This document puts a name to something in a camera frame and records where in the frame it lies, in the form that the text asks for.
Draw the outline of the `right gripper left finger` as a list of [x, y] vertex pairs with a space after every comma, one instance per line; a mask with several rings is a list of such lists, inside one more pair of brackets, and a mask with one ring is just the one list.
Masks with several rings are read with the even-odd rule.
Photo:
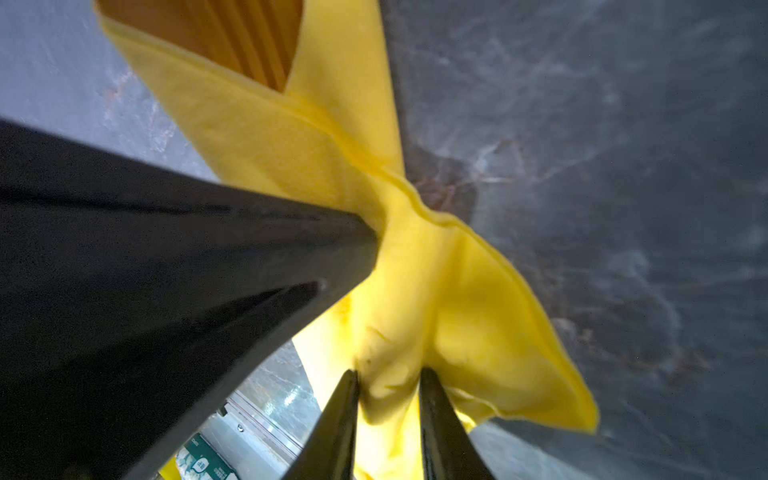
[[358, 373], [347, 370], [283, 480], [354, 478], [359, 397]]

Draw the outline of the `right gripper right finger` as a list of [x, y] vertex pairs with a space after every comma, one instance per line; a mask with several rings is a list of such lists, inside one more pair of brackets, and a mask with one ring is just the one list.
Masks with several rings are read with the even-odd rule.
[[425, 479], [495, 479], [431, 368], [423, 368], [420, 373], [419, 415]]

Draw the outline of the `yellow plastic fork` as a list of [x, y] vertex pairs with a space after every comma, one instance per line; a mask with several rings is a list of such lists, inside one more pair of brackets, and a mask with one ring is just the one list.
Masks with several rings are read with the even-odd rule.
[[276, 91], [288, 82], [304, 10], [301, 0], [106, 0], [97, 5], [112, 20]]

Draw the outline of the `yellow paper napkin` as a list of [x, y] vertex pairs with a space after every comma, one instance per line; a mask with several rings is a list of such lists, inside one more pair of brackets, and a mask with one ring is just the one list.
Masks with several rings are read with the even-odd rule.
[[375, 231], [373, 272], [294, 339], [319, 402], [344, 371], [359, 374], [356, 477], [422, 477], [426, 367], [466, 429], [494, 417], [597, 429], [593, 396], [525, 279], [407, 180], [377, 2], [303, 1], [282, 91], [98, 2], [105, 34], [223, 183], [352, 212]]

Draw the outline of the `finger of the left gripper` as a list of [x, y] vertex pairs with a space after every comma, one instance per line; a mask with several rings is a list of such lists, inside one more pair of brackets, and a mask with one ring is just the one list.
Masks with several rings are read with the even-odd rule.
[[364, 280], [358, 216], [1, 125], [1, 475], [152, 478]]

